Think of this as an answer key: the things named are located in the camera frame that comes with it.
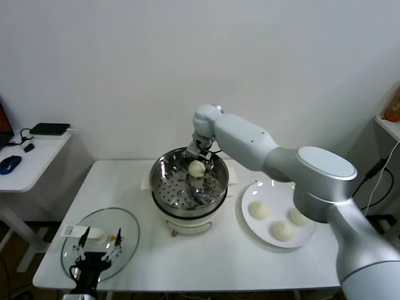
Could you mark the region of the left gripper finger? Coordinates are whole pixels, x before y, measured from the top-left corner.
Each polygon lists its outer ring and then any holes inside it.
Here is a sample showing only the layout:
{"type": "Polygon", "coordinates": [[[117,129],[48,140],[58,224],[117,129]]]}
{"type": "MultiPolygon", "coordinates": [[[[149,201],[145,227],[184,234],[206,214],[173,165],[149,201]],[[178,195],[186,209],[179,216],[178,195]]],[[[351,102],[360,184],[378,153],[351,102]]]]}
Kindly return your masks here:
{"type": "Polygon", "coordinates": [[[84,234],[79,238],[78,244],[73,246],[73,250],[76,254],[76,260],[85,260],[86,257],[84,255],[84,246],[88,239],[89,232],[91,227],[88,227],[84,234]]]}
{"type": "Polygon", "coordinates": [[[115,238],[110,241],[106,246],[106,253],[102,257],[103,261],[112,261],[122,253],[122,241],[121,228],[119,228],[115,238]]]}

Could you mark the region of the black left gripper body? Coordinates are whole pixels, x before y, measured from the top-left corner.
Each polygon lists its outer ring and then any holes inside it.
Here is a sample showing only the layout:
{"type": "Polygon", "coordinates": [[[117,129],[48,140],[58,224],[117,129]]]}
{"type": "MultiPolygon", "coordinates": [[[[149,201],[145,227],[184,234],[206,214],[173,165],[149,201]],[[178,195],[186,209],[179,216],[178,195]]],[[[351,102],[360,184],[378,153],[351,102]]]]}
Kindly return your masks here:
{"type": "Polygon", "coordinates": [[[97,288],[102,272],[111,267],[111,261],[102,260],[105,252],[85,252],[85,259],[79,257],[72,265],[77,276],[72,274],[72,280],[77,288],[97,288]]]}

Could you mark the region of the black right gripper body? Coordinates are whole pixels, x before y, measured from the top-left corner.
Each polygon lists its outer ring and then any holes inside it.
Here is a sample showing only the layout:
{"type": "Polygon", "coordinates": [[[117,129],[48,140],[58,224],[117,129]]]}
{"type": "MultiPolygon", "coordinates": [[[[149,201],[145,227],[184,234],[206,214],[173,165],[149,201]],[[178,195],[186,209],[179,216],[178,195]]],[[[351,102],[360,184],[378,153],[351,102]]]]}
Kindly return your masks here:
{"type": "Polygon", "coordinates": [[[193,139],[186,148],[186,151],[190,156],[196,159],[208,161],[211,159],[211,156],[215,154],[214,151],[211,151],[212,145],[212,139],[193,139]]]}

